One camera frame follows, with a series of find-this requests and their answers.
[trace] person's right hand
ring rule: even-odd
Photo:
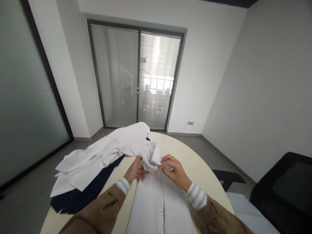
[[[188,191],[192,185],[192,181],[186,175],[181,163],[172,155],[167,154],[161,161],[161,166],[159,167],[163,173],[169,177],[178,187],[182,188],[185,192]],[[173,167],[172,171],[168,171],[165,166]]]

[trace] brown jacket sleeve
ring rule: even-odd
[[[197,211],[211,233],[253,234],[235,215],[207,195],[207,204]]]
[[[75,214],[59,234],[109,234],[117,219],[117,214],[126,195],[112,185],[97,199]]]

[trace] black door frame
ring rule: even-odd
[[[170,95],[170,100],[169,100],[169,106],[168,106],[168,113],[166,117],[166,124],[165,124],[165,129],[151,129],[151,131],[166,131],[167,129],[167,124],[168,124],[168,119],[169,119],[169,112],[170,112],[170,107],[171,107],[171,102],[172,102],[172,96],[174,93],[174,88],[175,88],[175,82],[176,82],[176,75],[178,72],[178,67],[179,67],[179,62],[180,62],[180,56],[181,56],[181,51],[182,51],[182,44],[183,44],[183,39],[184,39],[184,33],[181,32],[173,32],[173,31],[168,31],[168,30],[162,30],[162,29],[155,29],[155,28],[147,28],[147,27],[140,27],[140,26],[134,26],[134,25],[128,25],[128,24],[120,24],[120,23],[112,23],[112,22],[107,22],[107,21],[100,21],[100,20],[94,20],[94,19],[87,19],[87,24],[88,24],[88,31],[89,31],[89,37],[90,37],[90,44],[91,44],[91,52],[92,52],[92,59],[93,59],[93,65],[94,65],[94,71],[95,71],[95,77],[97,80],[97,90],[98,90],[98,96],[99,96],[99,101],[100,101],[100,108],[101,108],[101,113],[102,113],[102,120],[103,120],[103,126],[104,128],[113,128],[116,129],[117,127],[106,127],[105,124],[105,117],[104,117],[104,110],[103,110],[103,102],[102,102],[102,95],[101,95],[101,90],[99,86],[99,76],[98,76],[98,68],[97,68],[97,60],[95,56],[95,47],[93,43],[93,36],[92,36],[92,29],[91,29],[91,24],[97,24],[97,25],[103,25],[103,26],[110,26],[110,27],[116,27],[116,28],[124,28],[124,29],[133,29],[138,31],[138,58],[137,58],[137,99],[136,99],[136,121],[138,122],[138,112],[139,112],[139,92],[140,92],[140,51],[141,51],[141,31],[146,31],[146,32],[152,32],[152,33],[160,33],[160,34],[165,34],[165,35],[172,35],[172,36],[180,36],[181,37],[181,42],[180,42],[180,48],[179,48],[179,53],[178,53],[178,58],[176,61],[176,66],[175,66],[175,74],[174,74],[174,80],[173,80],[173,85],[172,85],[172,90],[171,90],[171,95]]]
[[[48,61],[48,58],[46,56],[45,53],[45,49],[43,47],[42,41],[40,39],[40,35],[30,8],[30,5],[28,3],[28,0],[20,0],[21,6],[23,8],[23,12],[26,16],[27,19],[27,23],[29,25],[32,37],[35,41],[36,47],[38,49],[39,52],[39,56],[42,60],[43,66],[45,68],[45,72],[47,74],[48,80],[49,80],[49,84],[52,88],[56,103],[58,105],[59,111],[61,113],[63,122],[65,124],[66,127],[66,131],[69,135],[69,141],[65,142],[63,145],[61,145],[60,147],[58,147],[57,149],[53,150],[52,152],[50,152],[48,155],[44,156],[42,159],[40,159],[38,162],[36,162],[35,164],[33,164],[32,166],[28,167],[27,169],[25,169],[24,171],[22,171],[20,174],[18,174],[17,176],[13,177],[12,179],[10,179],[8,182],[4,183],[3,185],[0,186],[0,192],[2,192],[3,190],[7,189],[9,186],[11,186],[12,184],[14,184],[15,182],[17,182],[19,179],[21,179],[23,176],[25,176],[26,174],[28,174],[29,172],[31,172],[33,169],[35,169],[37,166],[39,166],[40,164],[42,164],[43,162],[45,162],[47,159],[49,159],[51,156],[53,156],[54,154],[56,154],[58,151],[60,151],[62,148],[64,148],[66,145],[68,145],[70,142],[72,142],[74,140],[74,136],[72,134],[71,131],[71,127],[69,125],[66,113],[65,113],[65,109],[61,100],[61,97],[59,95],[58,92],[58,88],[56,86],[53,74],[52,74],[52,70]]]

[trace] person's left hand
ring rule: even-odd
[[[146,178],[145,173],[148,172],[144,171],[143,166],[139,165],[141,160],[142,157],[137,156],[124,175],[124,178],[129,182],[129,184],[131,184],[135,178],[137,178],[138,181],[140,181],[140,179]]]

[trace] door frame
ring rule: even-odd
[[[137,122],[138,122],[138,116],[139,116],[138,112],[139,112],[139,92],[140,92],[139,82],[140,82],[141,31],[151,32],[151,33],[160,33],[160,34],[164,34],[164,35],[180,36],[181,37],[179,53],[178,53],[178,57],[176,60],[174,80],[173,80],[173,85],[172,85],[172,90],[171,90],[171,95],[170,95],[170,100],[169,100],[169,106],[168,106],[168,113],[167,113],[167,117],[166,117],[165,128],[164,128],[164,130],[162,130],[162,129],[151,129],[151,131],[166,131],[168,119],[169,119],[169,112],[170,112],[172,97],[173,97],[174,88],[175,88],[176,75],[178,72],[178,67],[179,67],[179,62],[180,62],[184,33],[162,30],[162,29],[156,29],[156,28],[141,27],[141,26],[135,26],[135,25],[129,25],[129,24],[120,24],[120,23],[113,23],[113,22],[107,22],[107,21],[101,21],[101,20],[87,19],[88,32],[89,32],[89,38],[90,38],[90,44],[91,44],[91,52],[92,52],[92,59],[93,59],[93,66],[94,66],[94,71],[95,71],[95,77],[97,80],[97,90],[98,90],[98,97],[99,97],[99,101],[100,101],[103,126],[104,126],[104,128],[113,128],[113,129],[116,129],[117,127],[106,127],[106,124],[105,124],[103,102],[102,102],[102,98],[100,98],[100,97],[102,97],[102,95],[101,95],[101,90],[100,90],[100,86],[99,86],[97,60],[96,60],[96,56],[95,56],[95,47],[94,47],[94,43],[93,43],[91,24],[110,26],[110,27],[116,27],[116,28],[124,28],[124,29],[133,29],[133,30],[138,31],[138,58],[137,58],[137,87],[138,87],[138,89],[137,89],[137,99],[136,99],[136,103],[137,103],[137,105],[136,105],[136,108],[137,108],[136,109],[136,111],[137,111],[136,112],[136,116],[137,116],[136,121]]]

